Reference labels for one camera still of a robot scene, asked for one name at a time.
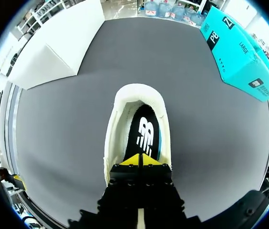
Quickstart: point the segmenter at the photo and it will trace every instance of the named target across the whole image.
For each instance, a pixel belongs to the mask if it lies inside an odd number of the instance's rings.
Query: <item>shoe insole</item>
[[[159,123],[155,112],[149,105],[144,104],[136,111],[131,122],[124,160],[143,153],[158,160],[161,147],[159,142]]]

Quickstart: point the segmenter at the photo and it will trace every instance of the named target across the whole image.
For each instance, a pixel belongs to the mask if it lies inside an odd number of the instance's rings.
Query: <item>gray table surface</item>
[[[269,108],[221,81],[200,31],[172,21],[106,21],[77,76],[20,98],[18,169],[28,195],[64,225],[96,212],[114,96],[145,83],[164,98],[173,181],[186,215],[206,220],[259,189],[269,157]]]

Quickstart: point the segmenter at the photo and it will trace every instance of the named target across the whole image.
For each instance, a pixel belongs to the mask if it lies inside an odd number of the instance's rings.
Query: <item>cardboard box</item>
[[[260,46],[231,17],[212,7],[200,31],[223,82],[260,101],[269,99],[269,61]]]

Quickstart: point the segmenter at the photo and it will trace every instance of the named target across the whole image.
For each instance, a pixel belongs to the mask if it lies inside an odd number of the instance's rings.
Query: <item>sneaker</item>
[[[133,83],[115,95],[104,150],[104,174],[108,184],[114,164],[145,153],[171,167],[168,118],[164,100],[154,88]]]

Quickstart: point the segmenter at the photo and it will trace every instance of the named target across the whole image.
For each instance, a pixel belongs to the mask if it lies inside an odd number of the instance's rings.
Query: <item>blue water bottle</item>
[[[172,8],[171,18],[175,21],[182,21],[184,17],[184,7],[181,3]]]
[[[169,18],[171,14],[171,5],[167,3],[167,0],[159,4],[158,17],[159,18]]]
[[[145,15],[147,17],[155,17],[157,16],[158,4],[154,2],[154,0],[150,0],[145,3]]]

